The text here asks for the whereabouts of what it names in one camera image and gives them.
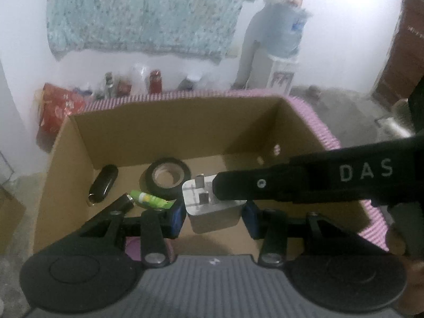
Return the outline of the red jar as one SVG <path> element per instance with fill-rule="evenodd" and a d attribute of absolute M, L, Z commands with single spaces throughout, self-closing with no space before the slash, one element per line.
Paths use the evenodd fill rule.
<path fill-rule="evenodd" d="M 160 94 L 162 92 L 162 73 L 160 70 L 153 70 L 149 74 L 149 93 Z"/>

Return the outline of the white water dispenser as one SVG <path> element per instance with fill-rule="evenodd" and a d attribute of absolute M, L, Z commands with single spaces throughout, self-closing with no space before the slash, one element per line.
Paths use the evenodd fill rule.
<path fill-rule="evenodd" d="M 298 56 L 279 58 L 271 55 L 259 42 L 251 62 L 249 78 L 246 87 L 249 89 L 263 88 L 282 95 L 290 95 L 293 80 L 298 70 Z"/>

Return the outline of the blue water jug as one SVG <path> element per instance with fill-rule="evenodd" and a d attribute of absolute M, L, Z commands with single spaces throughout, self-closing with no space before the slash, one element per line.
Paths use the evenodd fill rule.
<path fill-rule="evenodd" d="M 267 5 L 268 18 L 261 45 L 272 56 L 292 58 L 298 55 L 303 29 L 311 17 L 306 9 L 275 2 Z"/>

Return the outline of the floral teal curtain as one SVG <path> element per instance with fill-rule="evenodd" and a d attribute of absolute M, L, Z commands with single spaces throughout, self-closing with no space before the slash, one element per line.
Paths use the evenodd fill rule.
<path fill-rule="evenodd" d="M 255 0 L 47 0 L 47 40 L 69 52 L 174 53 L 220 61 Z"/>

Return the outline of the brown cardboard box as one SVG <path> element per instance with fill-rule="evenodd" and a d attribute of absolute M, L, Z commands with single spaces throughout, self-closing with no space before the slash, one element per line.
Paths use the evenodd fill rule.
<path fill-rule="evenodd" d="M 122 194 L 145 189 L 147 167 L 165 157 L 192 174 L 256 169 L 326 149 L 285 98 L 190 98 L 139 102 L 66 118 L 52 148 L 31 252 L 76 231 Z M 103 202 L 89 189 L 113 164 Z"/>

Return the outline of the black glasses case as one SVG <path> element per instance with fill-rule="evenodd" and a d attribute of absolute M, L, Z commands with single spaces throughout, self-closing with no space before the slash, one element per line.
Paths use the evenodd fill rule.
<path fill-rule="evenodd" d="M 90 206 L 103 202 L 118 177 L 118 167 L 113 164 L 104 166 L 89 189 Z"/>

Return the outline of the glass bottle with cap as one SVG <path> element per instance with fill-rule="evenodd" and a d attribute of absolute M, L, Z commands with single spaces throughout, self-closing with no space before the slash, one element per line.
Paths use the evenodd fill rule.
<path fill-rule="evenodd" d="M 104 95 L 105 98 L 113 98 L 115 96 L 115 81 L 112 72 L 108 72 L 104 77 Z"/>

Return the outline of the black tape roll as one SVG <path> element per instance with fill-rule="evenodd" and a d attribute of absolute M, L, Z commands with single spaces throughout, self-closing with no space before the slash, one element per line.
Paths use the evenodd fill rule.
<path fill-rule="evenodd" d="M 188 165 L 172 157 L 157 160 L 145 172 L 147 191 L 165 200 L 179 199 L 182 185 L 190 179 Z"/>

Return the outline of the white power adapter plug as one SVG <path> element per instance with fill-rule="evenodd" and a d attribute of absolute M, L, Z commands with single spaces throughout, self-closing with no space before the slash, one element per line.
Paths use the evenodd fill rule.
<path fill-rule="evenodd" d="M 245 200 L 220 200 L 213 192 L 216 175 L 196 176 L 183 183 L 182 194 L 194 233 L 202 234 L 235 226 Z"/>

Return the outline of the black rectangular stick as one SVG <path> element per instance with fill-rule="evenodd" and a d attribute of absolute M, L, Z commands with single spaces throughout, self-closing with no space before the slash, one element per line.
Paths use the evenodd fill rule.
<path fill-rule="evenodd" d="M 110 209 L 109 215 L 125 215 L 134 207 L 134 199 L 125 193 L 115 201 L 113 201 L 108 208 Z"/>

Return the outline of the brown wooden door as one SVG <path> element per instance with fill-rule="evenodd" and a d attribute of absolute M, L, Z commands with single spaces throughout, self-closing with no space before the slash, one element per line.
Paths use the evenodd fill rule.
<path fill-rule="evenodd" d="M 423 77 L 423 0 L 403 0 L 390 56 L 372 97 L 386 108 L 409 98 Z"/>

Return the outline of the green glue tube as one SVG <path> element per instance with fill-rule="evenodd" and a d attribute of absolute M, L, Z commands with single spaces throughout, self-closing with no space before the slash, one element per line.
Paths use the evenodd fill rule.
<path fill-rule="evenodd" d="M 159 210 L 167 210 L 170 209 L 174 205 L 174 200 L 165 200 L 160 197 L 153 196 L 152 194 L 148 194 L 146 192 L 141 192 L 137 190 L 132 190 L 129 193 L 130 197 L 133 201 L 144 207 L 151 207 L 153 209 Z"/>

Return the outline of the red gift bag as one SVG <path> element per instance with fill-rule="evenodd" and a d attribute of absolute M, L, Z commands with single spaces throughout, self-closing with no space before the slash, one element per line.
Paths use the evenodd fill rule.
<path fill-rule="evenodd" d="M 81 113 L 86 102 L 81 94 L 45 83 L 41 97 L 39 127 L 43 132 L 56 136 L 69 115 Z"/>

